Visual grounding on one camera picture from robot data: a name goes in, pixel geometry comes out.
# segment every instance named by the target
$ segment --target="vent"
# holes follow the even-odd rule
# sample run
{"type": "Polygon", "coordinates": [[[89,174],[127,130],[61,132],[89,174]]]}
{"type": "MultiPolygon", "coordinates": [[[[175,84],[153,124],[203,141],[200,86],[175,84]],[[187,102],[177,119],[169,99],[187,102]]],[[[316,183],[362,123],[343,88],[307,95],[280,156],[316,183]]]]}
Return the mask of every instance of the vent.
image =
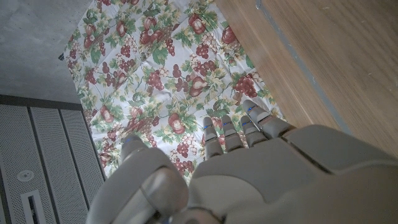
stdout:
{"type": "Polygon", "coordinates": [[[55,223],[50,195],[26,107],[0,105],[0,168],[12,223],[26,223],[21,194],[38,190],[47,223],[55,223]],[[21,182],[30,170],[34,178],[21,182]]]}
{"type": "Polygon", "coordinates": [[[87,206],[56,109],[31,108],[60,223],[85,223],[87,206]]]}
{"type": "Polygon", "coordinates": [[[104,182],[81,111],[61,110],[83,189],[91,204],[104,182]]]}

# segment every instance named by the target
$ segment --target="robotic finger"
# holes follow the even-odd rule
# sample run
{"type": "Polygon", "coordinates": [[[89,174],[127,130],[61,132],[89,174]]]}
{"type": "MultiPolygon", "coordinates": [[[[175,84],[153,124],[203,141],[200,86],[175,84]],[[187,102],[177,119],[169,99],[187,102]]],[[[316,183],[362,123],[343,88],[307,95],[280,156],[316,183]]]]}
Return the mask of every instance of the robotic finger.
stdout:
{"type": "Polygon", "coordinates": [[[228,115],[224,115],[221,118],[223,123],[223,131],[225,135],[225,151],[231,152],[235,149],[244,148],[243,142],[236,132],[234,124],[228,115]]]}
{"type": "Polygon", "coordinates": [[[248,116],[245,115],[241,118],[241,125],[249,147],[253,147],[255,144],[267,140],[267,138],[257,129],[248,116]]]}
{"type": "Polygon", "coordinates": [[[211,118],[206,117],[203,119],[203,129],[205,132],[205,157],[206,160],[213,156],[222,155],[223,149],[221,148],[220,142],[218,142],[217,132],[214,129],[211,118]]]}
{"type": "Polygon", "coordinates": [[[288,122],[271,115],[269,111],[262,109],[251,100],[243,102],[243,109],[267,139],[281,137],[286,132],[295,128],[288,122]]]}

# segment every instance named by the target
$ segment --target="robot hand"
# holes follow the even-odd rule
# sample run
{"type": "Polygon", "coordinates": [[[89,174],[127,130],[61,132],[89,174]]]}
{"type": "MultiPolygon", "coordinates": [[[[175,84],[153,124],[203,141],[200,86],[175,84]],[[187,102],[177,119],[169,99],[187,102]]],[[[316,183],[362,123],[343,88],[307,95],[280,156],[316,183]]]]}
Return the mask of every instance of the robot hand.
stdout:
{"type": "Polygon", "coordinates": [[[190,185],[159,149],[136,136],[123,163],[91,204],[87,223],[352,223],[398,220],[398,162],[344,133],[296,129],[243,103],[249,149],[222,117],[226,154],[210,118],[203,121],[206,161],[190,185]]]}

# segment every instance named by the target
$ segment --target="fabric with fruit print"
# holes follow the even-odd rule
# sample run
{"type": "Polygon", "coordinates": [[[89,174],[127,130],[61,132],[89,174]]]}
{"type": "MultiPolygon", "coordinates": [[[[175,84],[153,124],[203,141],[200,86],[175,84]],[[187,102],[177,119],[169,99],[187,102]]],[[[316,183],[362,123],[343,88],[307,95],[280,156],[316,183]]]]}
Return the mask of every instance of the fabric with fruit print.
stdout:
{"type": "Polygon", "coordinates": [[[205,116],[222,147],[226,114],[244,141],[243,100],[282,117],[211,0],[96,0],[64,55],[108,176],[129,133],[163,150],[189,181],[204,160],[205,116]]]}

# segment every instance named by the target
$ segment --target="wood grain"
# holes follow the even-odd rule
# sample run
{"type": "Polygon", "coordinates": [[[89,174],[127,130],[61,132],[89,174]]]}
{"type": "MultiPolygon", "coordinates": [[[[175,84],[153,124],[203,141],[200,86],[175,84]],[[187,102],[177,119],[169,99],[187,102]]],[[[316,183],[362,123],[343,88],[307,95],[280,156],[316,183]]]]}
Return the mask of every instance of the wood grain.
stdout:
{"type": "Polygon", "coordinates": [[[255,2],[219,0],[216,3],[286,119],[296,127],[323,124],[339,129],[262,12],[254,7],[255,2]]]}
{"type": "MultiPolygon", "coordinates": [[[[282,49],[267,51],[280,45],[280,41],[268,22],[259,19],[258,13],[253,16],[255,2],[216,2],[258,70],[266,69],[261,64],[267,63],[268,57],[277,58],[273,63],[279,66],[269,67],[267,72],[273,75],[262,72],[262,77],[282,112],[302,110],[293,101],[303,101],[304,97],[308,100],[307,110],[323,111],[317,94],[307,89],[311,86],[305,85],[303,73],[291,65],[292,57],[282,49]],[[287,73],[286,67],[291,68],[294,77],[287,73]]],[[[398,157],[397,4],[389,0],[263,0],[262,3],[353,134],[398,157]]],[[[309,119],[314,118],[313,114],[308,115],[309,119]]],[[[330,115],[324,112],[319,116],[322,121],[330,115]]]]}

